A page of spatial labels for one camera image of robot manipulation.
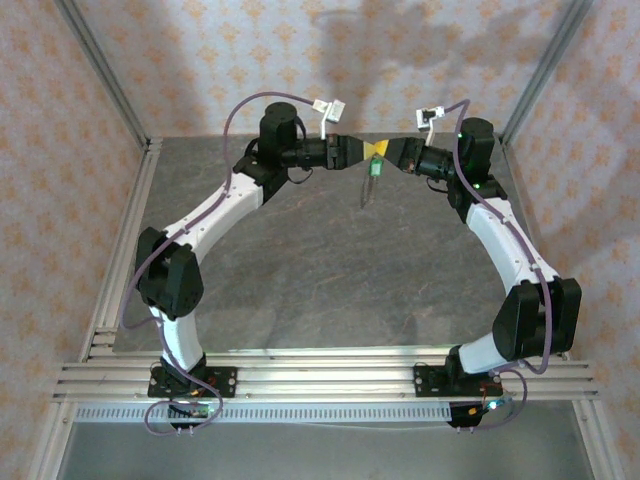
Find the green object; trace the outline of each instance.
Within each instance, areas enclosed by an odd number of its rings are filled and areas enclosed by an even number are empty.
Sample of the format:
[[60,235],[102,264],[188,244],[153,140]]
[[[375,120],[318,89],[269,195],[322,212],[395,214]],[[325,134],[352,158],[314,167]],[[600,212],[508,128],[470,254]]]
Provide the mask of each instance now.
[[369,164],[369,175],[372,177],[379,177],[382,173],[382,164],[384,160],[381,158],[373,157]]

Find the patterned wallpaper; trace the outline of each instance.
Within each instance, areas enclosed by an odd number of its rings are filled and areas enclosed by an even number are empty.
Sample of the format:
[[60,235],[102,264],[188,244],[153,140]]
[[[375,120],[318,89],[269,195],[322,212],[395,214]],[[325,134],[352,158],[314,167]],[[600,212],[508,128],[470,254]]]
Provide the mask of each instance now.
[[[467,96],[500,130],[568,0],[78,3],[146,131],[181,136],[221,133],[261,90],[345,101],[334,131],[414,130],[416,108]],[[234,131],[256,131],[267,101]]]
[[76,361],[140,160],[53,1],[0,10],[0,478]]
[[628,478],[640,472],[640,17],[596,2],[515,143],[541,250],[584,297],[574,352],[617,423]]

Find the gray floor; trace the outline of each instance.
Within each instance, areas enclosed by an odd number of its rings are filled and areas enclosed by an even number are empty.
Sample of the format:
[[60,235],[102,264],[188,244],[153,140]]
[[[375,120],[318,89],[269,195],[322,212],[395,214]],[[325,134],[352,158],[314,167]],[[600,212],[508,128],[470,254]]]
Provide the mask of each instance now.
[[[234,163],[249,139],[233,137]],[[162,229],[218,188],[221,146],[219,137],[165,139],[143,228]],[[524,225],[499,145],[492,161]],[[442,345],[489,331],[505,294],[480,241],[424,177],[390,164],[375,202],[360,209],[366,168],[318,169],[304,185],[287,184],[216,244],[196,315],[207,351]],[[128,321],[145,316],[134,298]],[[117,335],[116,351],[158,349],[151,326]]]
[[76,424],[59,478],[593,477],[571,404],[530,403],[512,423],[473,435],[458,435],[453,429],[440,426],[385,431],[326,425],[219,424],[197,432],[193,438],[157,438],[141,424]]

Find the white connector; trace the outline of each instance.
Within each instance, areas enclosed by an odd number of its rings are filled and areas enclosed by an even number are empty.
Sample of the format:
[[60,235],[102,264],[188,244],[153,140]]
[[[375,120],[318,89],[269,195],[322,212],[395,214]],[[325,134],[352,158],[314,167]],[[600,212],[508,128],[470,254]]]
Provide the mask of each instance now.
[[431,145],[433,141],[434,129],[433,121],[436,118],[444,117],[444,107],[438,106],[434,108],[419,108],[416,110],[416,123],[418,130],[427,132],[427,145]]
[[344,107],[344,102],[338,99],[333,100],[333,102],[325,102],[317,98],[314,100],[311,108],[323,114],[320,121],[320,138],[324,140],[327,137],[327,122],[338,123],[340,121]]

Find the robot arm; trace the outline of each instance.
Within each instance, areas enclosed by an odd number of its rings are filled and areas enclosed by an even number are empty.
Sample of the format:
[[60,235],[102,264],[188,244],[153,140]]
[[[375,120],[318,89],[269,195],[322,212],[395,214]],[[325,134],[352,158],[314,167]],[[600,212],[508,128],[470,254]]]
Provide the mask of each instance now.
[[[302,139],[298,138],[298,128],[303,132]],[[524,236],[513,217],[506,193],[489,174],[494,145],[493,126],[485,120],[469,118],[463,122],[460,135],[458,153],[465,177]],[[203,294],[198,265],[215,242],[241,218],[267,202],[287,182],[288,168],[341,170],[373,155],[383,156],[406,173],[426,175],[447,183],[450,206],[487,249],[507,293],[490,333],[474,342],[454,347],[444,367],[429,367],[433,371],[433,375],[428,375],[433,391],[442,394],[442,387],[449,385],[448,393],[459,395],[461,391],[457,387],[467,379],[473,381],[479,374],[484,377],[485,372],[511,361],[541,355],[545,333],[544,308],[553,310],[552,353],[571,348],[581,296],[577,282],[559,278],[527,240],[551,291],[552,305],[542,304],[539,279],[529,268],[525,252],[507,226],[484,205],[475,203],[464,189],[455,173],[452,152],[431,147],[424,139],[411,137],[385,140],[375,145],[341,135],[327,135],[325,139],[306,138],[296,109],[283,102],[267,107],[260,122],[260,136],[252,143],[257,145],[257,151],[250,149],[235,165],[230,190],[224,192],[227,196],[225,201],[192,231],[167,248],[138,284],[145,303],[165,322],[167,344],[184,370],[197,376],[197,370],[206,363],[197,340],[193,312]],[[168,236],[184,229],[190,219],[207,209],[221,194],[222,187],[187,217],[163,232],[152,228],[145,230],[138,243],[136,268]],[[172,371],[167,352],[163,353],[162,363],[169,372]]]

